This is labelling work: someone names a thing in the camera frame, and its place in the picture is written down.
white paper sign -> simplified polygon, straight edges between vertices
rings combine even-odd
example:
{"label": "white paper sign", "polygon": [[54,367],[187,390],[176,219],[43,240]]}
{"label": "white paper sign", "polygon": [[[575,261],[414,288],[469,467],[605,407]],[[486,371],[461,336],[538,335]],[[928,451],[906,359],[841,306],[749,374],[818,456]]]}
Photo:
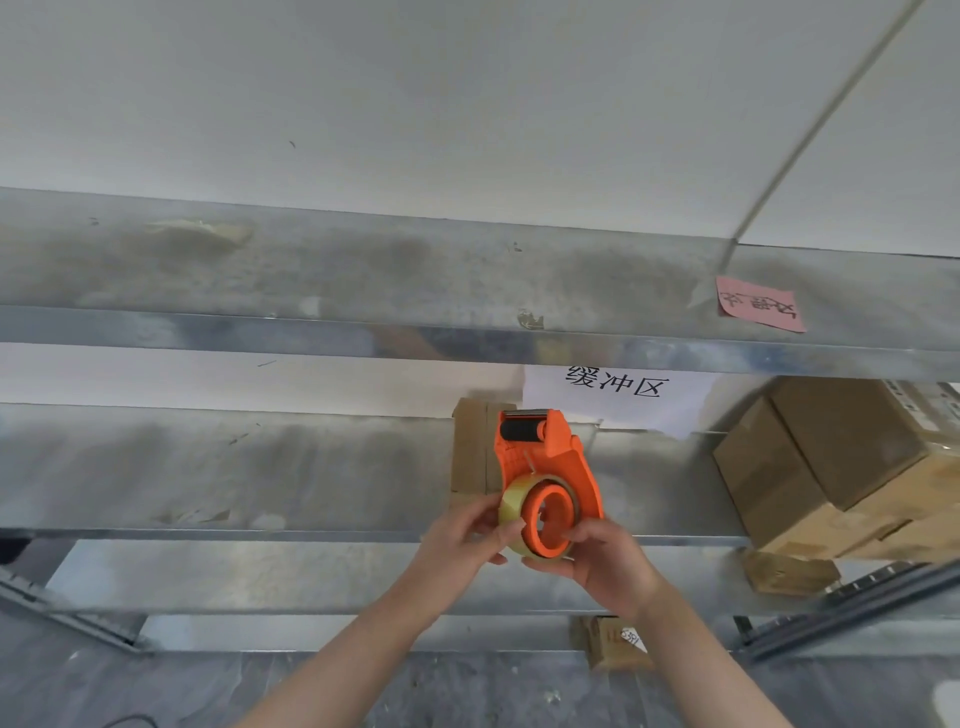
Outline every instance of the white paper sign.
{"label": "white paper sign", "polygon": [[559,409],[601,426],[655,429],[683,439],[720,376],[605,367],[524,367],[524,409]]}
{"label": "white paper sign", "polygon": [[643,643],[643,640],[636,633],[636,630],[633,627],[624,627],[621,629],[620,637],[632,644],[637,649],[642,649],[644,652],[647,651],[646,645]]}

packing tape roll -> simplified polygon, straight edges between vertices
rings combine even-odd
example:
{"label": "packing tape roll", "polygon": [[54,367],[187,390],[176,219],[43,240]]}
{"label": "packing tape roll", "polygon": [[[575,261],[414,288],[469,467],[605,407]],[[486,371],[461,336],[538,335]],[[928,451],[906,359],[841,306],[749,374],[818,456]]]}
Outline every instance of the packing tape roll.
{"label": "packing tape roll", "polygon": [[[500,500],[500,509],[498,513],[499,522],[509,523],[510,521],[516,521],[516,519],[523,518],[524,502],[530,495],[530,492],[541,484],[560,486],[569,494],[570,500],[573,502],[573,524],[576,524],[580,520],[580,501],[577,499],[577,494],[570,487],[569,483],[567,483],[563,478],[545,473],[528,473],[526,475],[521,475],[509,486],[507,486],[507,490],[503,492],[503,499]],[[516,541],[510,544],[510,549],[521,556],[529,556],[533,559],[549,560],[563,558],[570,550],[570,546],[571,544],[567,544],[566,548],[564,548],[564,550],[556,556],[541,556],[538,553],[535,553],[527,545],[521,534]]]}

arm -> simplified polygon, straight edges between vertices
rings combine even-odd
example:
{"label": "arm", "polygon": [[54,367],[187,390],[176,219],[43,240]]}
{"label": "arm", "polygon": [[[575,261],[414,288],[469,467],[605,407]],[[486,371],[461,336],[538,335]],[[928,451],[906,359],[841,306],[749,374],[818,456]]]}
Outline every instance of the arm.
{"label": "arm", "polygon": [[573,579],[630,622],[692,728],[790,728],[633,536],[598,520],[578,523],[567,536],[575,542],[571,559],[524,563]]}
{"label": "arm", "polygon": [[[407,570],[327,646],[280,683],[235,728],[352,728],[360,723],[420,633],[500,555],[523,521],[496,528],[500,494],[430,527]],[[486,532],[472,541],[473,531]]]}

orange tape core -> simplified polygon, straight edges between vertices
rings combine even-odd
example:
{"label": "orange tape core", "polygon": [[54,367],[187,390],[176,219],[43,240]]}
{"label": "orange tape core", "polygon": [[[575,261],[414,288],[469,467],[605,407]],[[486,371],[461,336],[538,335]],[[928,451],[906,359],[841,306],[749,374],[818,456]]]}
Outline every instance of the orange tape core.
{"label": "orange tape core", "polygon": [[526,522],[523,541],[545,559],[560,556],[570,545],[564,533],[573,527],[573,499],[566,488],[545,482],[534,486],[523,501],[520,516]]}

cable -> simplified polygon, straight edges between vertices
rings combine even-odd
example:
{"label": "cable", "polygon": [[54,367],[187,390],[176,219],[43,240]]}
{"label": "cable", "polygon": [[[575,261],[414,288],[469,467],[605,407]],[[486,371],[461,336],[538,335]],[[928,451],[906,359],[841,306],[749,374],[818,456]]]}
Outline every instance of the cable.
{"label": "cable", "polygon": [[118,717],[116,720],[112,720],[111,722],[100,726],[100,728],[113,728],[113,726],[120,725],[120,723],[126,723],[128,720],[142,720],[144,723],[149,725],[150,728],[160,728],[153,718],[142,713],[131,713],[129,716]]}

